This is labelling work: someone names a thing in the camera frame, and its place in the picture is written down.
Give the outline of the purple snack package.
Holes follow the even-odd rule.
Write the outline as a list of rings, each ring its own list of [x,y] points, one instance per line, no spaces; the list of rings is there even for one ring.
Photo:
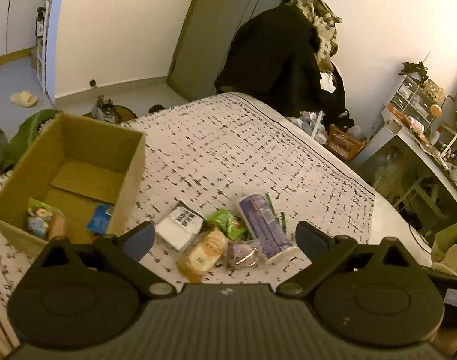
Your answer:
[[[276,216],[266,193],[242,197],[237,202],[237,208],[251,236],[258,241],[267,262],[280,258],[293,248],[291,240],[282,228],[281,219]]]

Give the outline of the beige bread snack packet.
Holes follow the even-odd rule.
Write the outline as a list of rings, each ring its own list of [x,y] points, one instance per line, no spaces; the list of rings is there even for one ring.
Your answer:
[[[229,239],[218,228],[213,228],[190,251],[184,252],[176,262],[180,273],[190,283],[201,283],[203,277],[225,254]]]

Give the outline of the round purple snack packet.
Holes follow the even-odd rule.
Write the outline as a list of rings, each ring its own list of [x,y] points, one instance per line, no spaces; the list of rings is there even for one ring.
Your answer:
[[[258,263],[259,243],[254,241],[230,241],[225,253],[227,264],[233,269],[253,267]]]

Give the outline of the green snack packet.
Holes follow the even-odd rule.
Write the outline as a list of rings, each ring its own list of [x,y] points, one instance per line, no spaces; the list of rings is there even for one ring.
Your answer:
[[[243,239],[248,232],[245,222],[227,209],[218,209],[210,213],[206,220],[209,224],[221,230],[231,241]]]

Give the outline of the blue snack packet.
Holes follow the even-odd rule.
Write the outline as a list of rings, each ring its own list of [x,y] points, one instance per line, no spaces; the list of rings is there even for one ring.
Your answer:
[[[86,228],[92,233],[104,235],[107,232],[114,207],[112,205],[98,205]]]

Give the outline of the black white snack packet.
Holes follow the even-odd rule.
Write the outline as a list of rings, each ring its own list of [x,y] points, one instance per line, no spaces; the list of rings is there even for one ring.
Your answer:
[[[199,234],[210,229],[205,218],[182,201],[155,225],[156,234],[177,252],[184,250]]]

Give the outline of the colourful snack packet in box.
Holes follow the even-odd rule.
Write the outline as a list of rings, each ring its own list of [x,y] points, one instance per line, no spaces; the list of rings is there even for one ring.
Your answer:
[[[66,219],[63,213],[52,205],[30,198],[27,208],[28,232],[42,240],[49,241],[65,236]]]

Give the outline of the brown cardboard box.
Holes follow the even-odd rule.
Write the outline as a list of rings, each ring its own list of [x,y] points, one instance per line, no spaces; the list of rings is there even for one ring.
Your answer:
[[[0,232],[17,250],[38,256],[46,241],[27,231],[28,204],[35,199],[61,211],[73,243],[93,240],[87,226],[103,203],[113,208],[108,232],[121,236],[144,171],[144,133],[59,113],[1,189]]]

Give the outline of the orange basket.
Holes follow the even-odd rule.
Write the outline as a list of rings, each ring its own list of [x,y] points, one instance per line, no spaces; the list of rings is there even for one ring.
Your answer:
[[[348,133],[343,132],[336,125],[330,125],[329,138],[326,142],[326,147],[337,157],[344,161],[353,160],[360,151],[367,145],[367,141],[357,141]]]

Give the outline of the white patterned bed cover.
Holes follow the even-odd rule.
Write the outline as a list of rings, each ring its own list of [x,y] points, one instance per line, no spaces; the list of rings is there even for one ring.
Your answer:
[[[201,215],[235,211],[250,194],[267,194],[286,230],[306,221],[331,236],[375,244],[395,236],[416,261],[430,263],[421,238],[346,164],[278,112],[243,94],[221,94],[134,119],[145,135],[145,171],[125,231],[160,221],[182,201]],[[0,177],[0,192],[8,175]],[[7,303],[35,257],[0,232],[0,351],[19,345]]]

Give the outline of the white desk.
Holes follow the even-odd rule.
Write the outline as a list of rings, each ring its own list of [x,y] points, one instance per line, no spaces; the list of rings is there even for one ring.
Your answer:
[[[355,159],[351,161],[351,165],[355,168],[361,167],[377,151],[391,143],[394,138],[398,138],[408,152],[415,156],[420,163],[423,163],[425,169],[435,176],[457,205],[457,189],[450,180],[448,172],[438,165],[435,158],[422,149],[413,134],[391,112],[385,109],[381,115],[383,126],[372,136],[371,140],[368,141],[368,144]]]

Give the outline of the green cartoon rug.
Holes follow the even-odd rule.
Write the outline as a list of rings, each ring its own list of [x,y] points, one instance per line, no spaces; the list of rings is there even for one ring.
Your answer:
[[[3,166],[5,168],[14,166],[38,137],[42,126],[54,119],[58,113],[59,111],[54,109],[45,109],[27,118],[3,150],[1,156]]]

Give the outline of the small drawer organizer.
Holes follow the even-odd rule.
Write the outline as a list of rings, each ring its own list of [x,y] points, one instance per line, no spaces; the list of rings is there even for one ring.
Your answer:
[[[390,104],[405,116],[418,120],[426,128],[434,121],[435,116],[430,111],[433,99],[420,88],[414,80],[405,76],[400,82]]]

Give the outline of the black coat on rack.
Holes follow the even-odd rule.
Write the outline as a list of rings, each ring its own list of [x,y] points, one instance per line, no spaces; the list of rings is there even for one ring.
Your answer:
[[[342,77],[333,70],[335,91],[321,88],[315,26],[293,5],[266,10],[243,24],[233,38],[214,86],[218,94],[253,96],[286,117],[323,111],[323,124],[355,126],[346,109]]]

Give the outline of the grey door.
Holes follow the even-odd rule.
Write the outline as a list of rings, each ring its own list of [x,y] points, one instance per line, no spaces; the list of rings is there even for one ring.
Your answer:
[[[237,30],[252,17],[292,0],[192,0],[168,73],[168,86],[193,101],[216,92]]]

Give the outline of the white kitchen cabinet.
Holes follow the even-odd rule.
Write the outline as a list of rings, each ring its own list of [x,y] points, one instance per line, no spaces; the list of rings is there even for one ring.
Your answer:
[[[36,45],[37,9],[44,0],[0,0],[0,57]]]

